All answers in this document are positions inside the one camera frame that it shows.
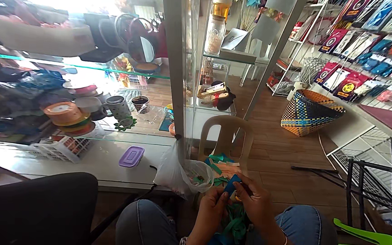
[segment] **black metal rack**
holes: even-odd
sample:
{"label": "black metal rack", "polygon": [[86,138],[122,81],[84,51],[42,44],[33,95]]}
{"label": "black metal rack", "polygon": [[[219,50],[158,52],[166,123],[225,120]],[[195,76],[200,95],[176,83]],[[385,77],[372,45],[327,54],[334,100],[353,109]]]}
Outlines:
{"label": "black metal rack", "polygon": [[[324,178],[327,181],[346,190],[346,204],[347,204],[347,223],[348,226],[353,226],[352,222],[352,194],[358,196],[359,203],[359,218],[360,228],[365,230],[365,212],[364,212],[364,198],[371,202],[387,207],[392,210],[392,191],[389,192],[374,176],[369,172],[367,168],[374,168],[382,171],[392,173],[392,167],[383,166],[379,164],[369,163],[363,160],[348,159],[347,179],[343,180],[338,174],[337,170],[323,170],[318,168],[307,168],[307,167],[296,167],[292,166],[291,169],[310,171],[314,174]],[[359,170],[359,178],[357,183],[352,179],[354,171]],[[371,182],[374,186],[378,187],[382,195],[364,190],[364,181]]]}

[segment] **person's hands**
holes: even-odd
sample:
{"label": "person's hands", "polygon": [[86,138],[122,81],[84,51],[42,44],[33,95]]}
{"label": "person's hands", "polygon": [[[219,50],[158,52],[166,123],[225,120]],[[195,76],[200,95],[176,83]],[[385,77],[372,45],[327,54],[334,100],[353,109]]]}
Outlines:
{"label": "person's hands", "polygon": [[249,196],[243,185],[238,182],[233,183],[237,190],[236,195],[243,202],[244,209],[250,221],[259,230],[261,236],[267,241],[270,240],[271,244],[284,244],[285,235],[276,224],[269,191],[247,176],[242,174],[237,175],[253,193]]}
{"label": "person's hands", "polygon": [[217,231],[229,196],[223,188],[212,187],[200,201],[199,212],[187,245],[205,245]]}

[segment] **jeans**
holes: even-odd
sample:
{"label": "jeans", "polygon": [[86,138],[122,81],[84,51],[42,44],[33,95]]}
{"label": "jeans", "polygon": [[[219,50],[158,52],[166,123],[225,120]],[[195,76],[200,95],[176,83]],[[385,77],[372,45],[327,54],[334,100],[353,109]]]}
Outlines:
{"label": "jeans", "polygon": [[[276,223],[295,245],[336,245],[337,233],[312,206],[297,205],[276,216]],[[128,205],[116,224],[117,245],[177,245],[175,227],[163,210],[149,200]],[[253,229],[247,234],[247,244],[266,244]]]}

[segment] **glass jar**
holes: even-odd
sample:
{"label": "glass jar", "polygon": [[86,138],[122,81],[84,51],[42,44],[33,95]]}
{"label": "glass jar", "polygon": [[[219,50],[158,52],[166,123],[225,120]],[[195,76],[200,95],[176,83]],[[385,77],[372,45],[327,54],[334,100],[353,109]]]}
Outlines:
{"label": "glass jar", "polygon": [[221,45],[225,38],[226,26],[225,17],[211,15],[206,29],[205,52],[218,55]]}
{"label": "glass jar", "polygon": [[225,23],[228,20],[229,8],[231,8],[232,0],[213,0],[213,15],[225,17]]}

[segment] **woven basket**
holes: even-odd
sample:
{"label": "woven basket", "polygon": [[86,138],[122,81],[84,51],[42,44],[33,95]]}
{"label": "woven basket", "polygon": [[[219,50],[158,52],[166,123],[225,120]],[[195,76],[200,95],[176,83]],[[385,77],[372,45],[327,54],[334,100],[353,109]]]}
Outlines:
{"label": "woven basket", "polygon": [[333,100],[311,90],[299,89],[285,109],[280,125],[297,136],[305,136],[328,125],[346,110]]}

